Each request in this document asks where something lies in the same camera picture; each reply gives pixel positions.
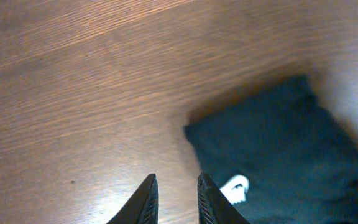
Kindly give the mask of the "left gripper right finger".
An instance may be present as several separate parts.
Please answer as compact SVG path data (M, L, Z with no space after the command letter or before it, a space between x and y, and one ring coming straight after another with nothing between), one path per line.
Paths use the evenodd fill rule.
M250 224L226 199L208 174L198 176L199 224Z

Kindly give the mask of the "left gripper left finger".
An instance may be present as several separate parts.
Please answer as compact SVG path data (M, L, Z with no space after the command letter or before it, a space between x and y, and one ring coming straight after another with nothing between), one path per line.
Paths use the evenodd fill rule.
M158 182L149 174L107 224L157 224Z

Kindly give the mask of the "black t-shirt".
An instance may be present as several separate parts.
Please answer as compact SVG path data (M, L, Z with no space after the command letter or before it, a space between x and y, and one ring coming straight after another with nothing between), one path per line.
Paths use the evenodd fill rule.
M251 223L358 223L358 150L304 75L184 128L222 187L248 179L236 210Z

